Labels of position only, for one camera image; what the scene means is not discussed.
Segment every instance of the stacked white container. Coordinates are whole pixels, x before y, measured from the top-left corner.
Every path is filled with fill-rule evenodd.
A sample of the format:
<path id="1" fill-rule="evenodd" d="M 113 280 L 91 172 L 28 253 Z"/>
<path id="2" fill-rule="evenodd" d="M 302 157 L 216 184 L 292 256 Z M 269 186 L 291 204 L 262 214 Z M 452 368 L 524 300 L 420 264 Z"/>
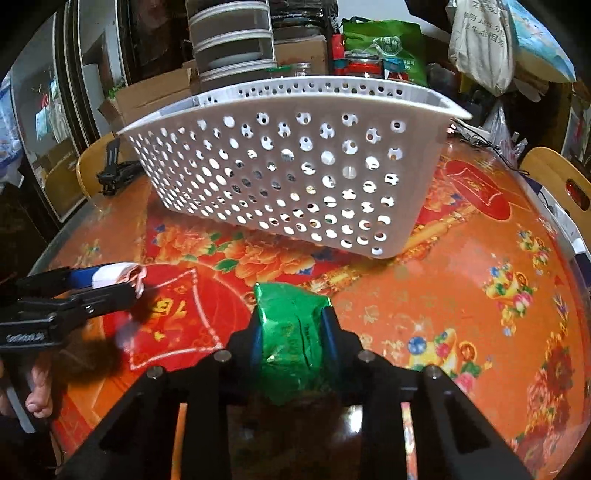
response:
<path id="1" fill-rule="evenodd" d="M 189 31 L 204 92 L 264 79 L 277 66 L 267 1 L 206 8 L 190 18 Z"/>

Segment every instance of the round table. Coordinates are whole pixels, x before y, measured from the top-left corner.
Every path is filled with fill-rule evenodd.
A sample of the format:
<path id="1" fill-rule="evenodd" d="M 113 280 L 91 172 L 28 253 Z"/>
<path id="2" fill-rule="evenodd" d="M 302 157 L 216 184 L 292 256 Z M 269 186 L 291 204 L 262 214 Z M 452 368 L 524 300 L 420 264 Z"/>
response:
<path id="1" fill-rule="evenodd" d="M 147 178 L 95 200 L 36 270 L 134 261 L 147 266 L 146 293 L 136 316 L 91 320 L 57 356 L 54 429 L 68 454 L 150 365 L 188 367 L 244 328 L 257 281 L 330 296 L 342 327 L 395 365 L 440 365 L 537 478 L 556 474 L 589 424 L 590 317 L 574 253 L 487 151 L 447 143 L 390 260 L 171 212 Z"/>

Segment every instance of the wooden chair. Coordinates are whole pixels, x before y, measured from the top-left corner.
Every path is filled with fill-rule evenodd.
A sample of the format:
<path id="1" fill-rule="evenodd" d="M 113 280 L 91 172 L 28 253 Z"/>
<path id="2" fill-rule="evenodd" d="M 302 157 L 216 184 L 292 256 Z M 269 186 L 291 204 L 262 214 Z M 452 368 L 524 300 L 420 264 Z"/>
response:
<path id="1" fill-rule="evenodd" d="M 535 147 L 523 159 L 520 167 L 530 172 L 567 210 L 577 225 L 583 240 L 591 248 L 591 182 L 566 158 L 546 147 Z"/>
<path id="2" fill-rule="evenodd" d="M 103 190 L 96 178 L 96 174 L 105 169 L 107 144 L 114 139 L 115 136 L 112 133 L 102 136 L 90 147 L 84 150 L 78 159 L 78 163 L 76 164 L 76 176 L 78 177 L 78 183 L 80 184 L 82 192 L 88 199 Z M 126 139 L 121 138 L 117 162 L 121 163 L 136 159 L 137 155 L 131 144 Z"/>

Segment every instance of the green plastic bag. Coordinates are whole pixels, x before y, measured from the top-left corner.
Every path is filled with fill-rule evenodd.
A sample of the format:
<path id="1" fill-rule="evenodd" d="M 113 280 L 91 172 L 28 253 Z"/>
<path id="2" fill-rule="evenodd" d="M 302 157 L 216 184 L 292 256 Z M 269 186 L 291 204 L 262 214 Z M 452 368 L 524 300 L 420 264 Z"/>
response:
<path id="1" fill-rule="evenodd" d="M 404 63 L 403 80 L 427 86 L 425 43 L 421 27 L 400 20 L 343 20 L 345 50 L 376 55 L 390 63 Z"/>
<path id="2" fill-rule="evenodd" d="M 286 283 L 256 283 L 262 329 L 259 389 L 275 405 L 323 391 L 321 312 L 330 300 Z"/>

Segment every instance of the wall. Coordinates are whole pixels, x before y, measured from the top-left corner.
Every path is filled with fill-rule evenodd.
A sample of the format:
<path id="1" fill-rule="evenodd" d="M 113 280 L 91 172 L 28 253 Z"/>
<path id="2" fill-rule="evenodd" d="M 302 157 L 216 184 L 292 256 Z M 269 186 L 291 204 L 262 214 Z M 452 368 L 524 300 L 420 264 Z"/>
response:
<path id="1" fill-rule="evenodd" d="M 412 16 L 404 0 L 339 0 L 339 20 L 351 17 L 364 17 L 371 20 L 404 20 L 419 24 L 423 35 L 449 42 L 449 34 L 443 30 Z"/>
<path id="2" fill-rule="evenodd" d="M 122 79 L 119 43 L 115 22 L 115 0 L 80 0 L 80 50 L 84 55 L 105 33 L 111 75 L 117 84 Z"/>

